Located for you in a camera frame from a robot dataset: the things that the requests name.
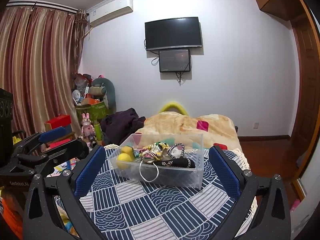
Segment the green storage basket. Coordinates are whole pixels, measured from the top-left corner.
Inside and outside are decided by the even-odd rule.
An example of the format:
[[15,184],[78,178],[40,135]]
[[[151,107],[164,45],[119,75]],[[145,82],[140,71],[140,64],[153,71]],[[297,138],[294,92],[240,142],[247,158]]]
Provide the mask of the green storage basket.
[[100,102],[95,105],[76,106],[76,110],[79,123],[81,123],[83,119],[82,114],[89,113],[92,123],[94,121],[105,118],[106,115],[113,114],[111,109],[106,108],[104,102]]

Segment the striped curtain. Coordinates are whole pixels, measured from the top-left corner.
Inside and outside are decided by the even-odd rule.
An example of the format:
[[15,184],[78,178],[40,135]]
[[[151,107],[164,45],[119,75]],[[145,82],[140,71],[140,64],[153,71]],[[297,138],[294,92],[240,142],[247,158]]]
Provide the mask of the striped curtain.
[[86,11],[79,9],[75,17],[75,24],[73,27],[74,35],[71,43],[71,47],[73,48],[73,60],[74,60],[74,63],[72,64],[74,68],[71,69],[71,75],[70,75],[71,85],[73,85],[73,81],[76,79],[78,74],[81,57],[82,57],[85,28],[87,24],[88,24],[88,21],[87,21]]
[[48,8],[9,7],[0,20],[0,87],[14,97],[13,129],[27,135],[68,114],[80,135],[70,87],[75,15]]

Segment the curtain rod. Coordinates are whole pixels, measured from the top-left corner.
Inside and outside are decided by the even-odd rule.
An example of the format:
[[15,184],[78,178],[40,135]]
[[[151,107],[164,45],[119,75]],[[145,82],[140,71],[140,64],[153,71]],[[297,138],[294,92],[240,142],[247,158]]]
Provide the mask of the curtain rod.
[[62,4],[45,2],[45,1],[37,1],[37,0],[10,0],[7,3],[7,7],[10,7],[10,6],[39,6],[39,7],[58,9],[61,11],[66,11],[74,14],[76,14],[78,11],[78,9],[76,8],[72,8]]

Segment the white bag handle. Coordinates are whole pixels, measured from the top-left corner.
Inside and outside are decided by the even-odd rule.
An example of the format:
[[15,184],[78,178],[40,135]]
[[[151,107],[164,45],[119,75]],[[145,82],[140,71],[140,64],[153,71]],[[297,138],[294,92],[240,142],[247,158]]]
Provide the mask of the white bag handle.
[[157,176],[156,176],[153,180],[146,180],[146,179],[142,176],[142,174],[141,174],[141,164],[142,164],[142,161],[140,162],[140,165],[139,165],[139,173],[140,173],[141,178],[143,178],[143,180],[146,181],[146,182],[153,182],[153,181],[155,181],[155,180],[158,178],[158,176],[159,176],[158,166],[153,163],[153,165],[156,166],[156,168],[157,168]]

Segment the baseboard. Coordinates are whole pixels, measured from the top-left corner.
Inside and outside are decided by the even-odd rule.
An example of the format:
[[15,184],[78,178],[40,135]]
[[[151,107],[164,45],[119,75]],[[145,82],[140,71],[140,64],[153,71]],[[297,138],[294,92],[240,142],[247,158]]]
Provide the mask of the baseboard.
[[272,140],[290,140],[289,135],[272,135],[272,136],[238,136],[240,142],[249,141],[272,141]]

